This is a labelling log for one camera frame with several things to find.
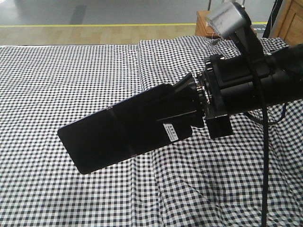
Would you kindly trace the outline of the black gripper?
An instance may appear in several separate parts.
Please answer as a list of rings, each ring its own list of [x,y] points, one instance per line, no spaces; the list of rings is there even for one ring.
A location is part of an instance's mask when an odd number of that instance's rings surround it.
[[[230,116],[261,108],[253,75],[244,56],[225,59],[215,54],[204,59],[205,69],[197,75],[200,100],[192,73],[173,85],[173,92],[149,101],[142,108],[146,119],[203,128],[210,138],[233,134]]]

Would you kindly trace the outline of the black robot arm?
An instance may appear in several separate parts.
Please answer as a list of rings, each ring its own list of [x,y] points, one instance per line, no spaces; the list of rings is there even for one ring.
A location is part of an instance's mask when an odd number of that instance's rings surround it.
[[[212,139],[232,135],[230,116],[303,97],[303,47],[263,54],[244,51],[205,58],[205,70],[175,85],[157,86],[141,107],[143,118],[208,128]]]

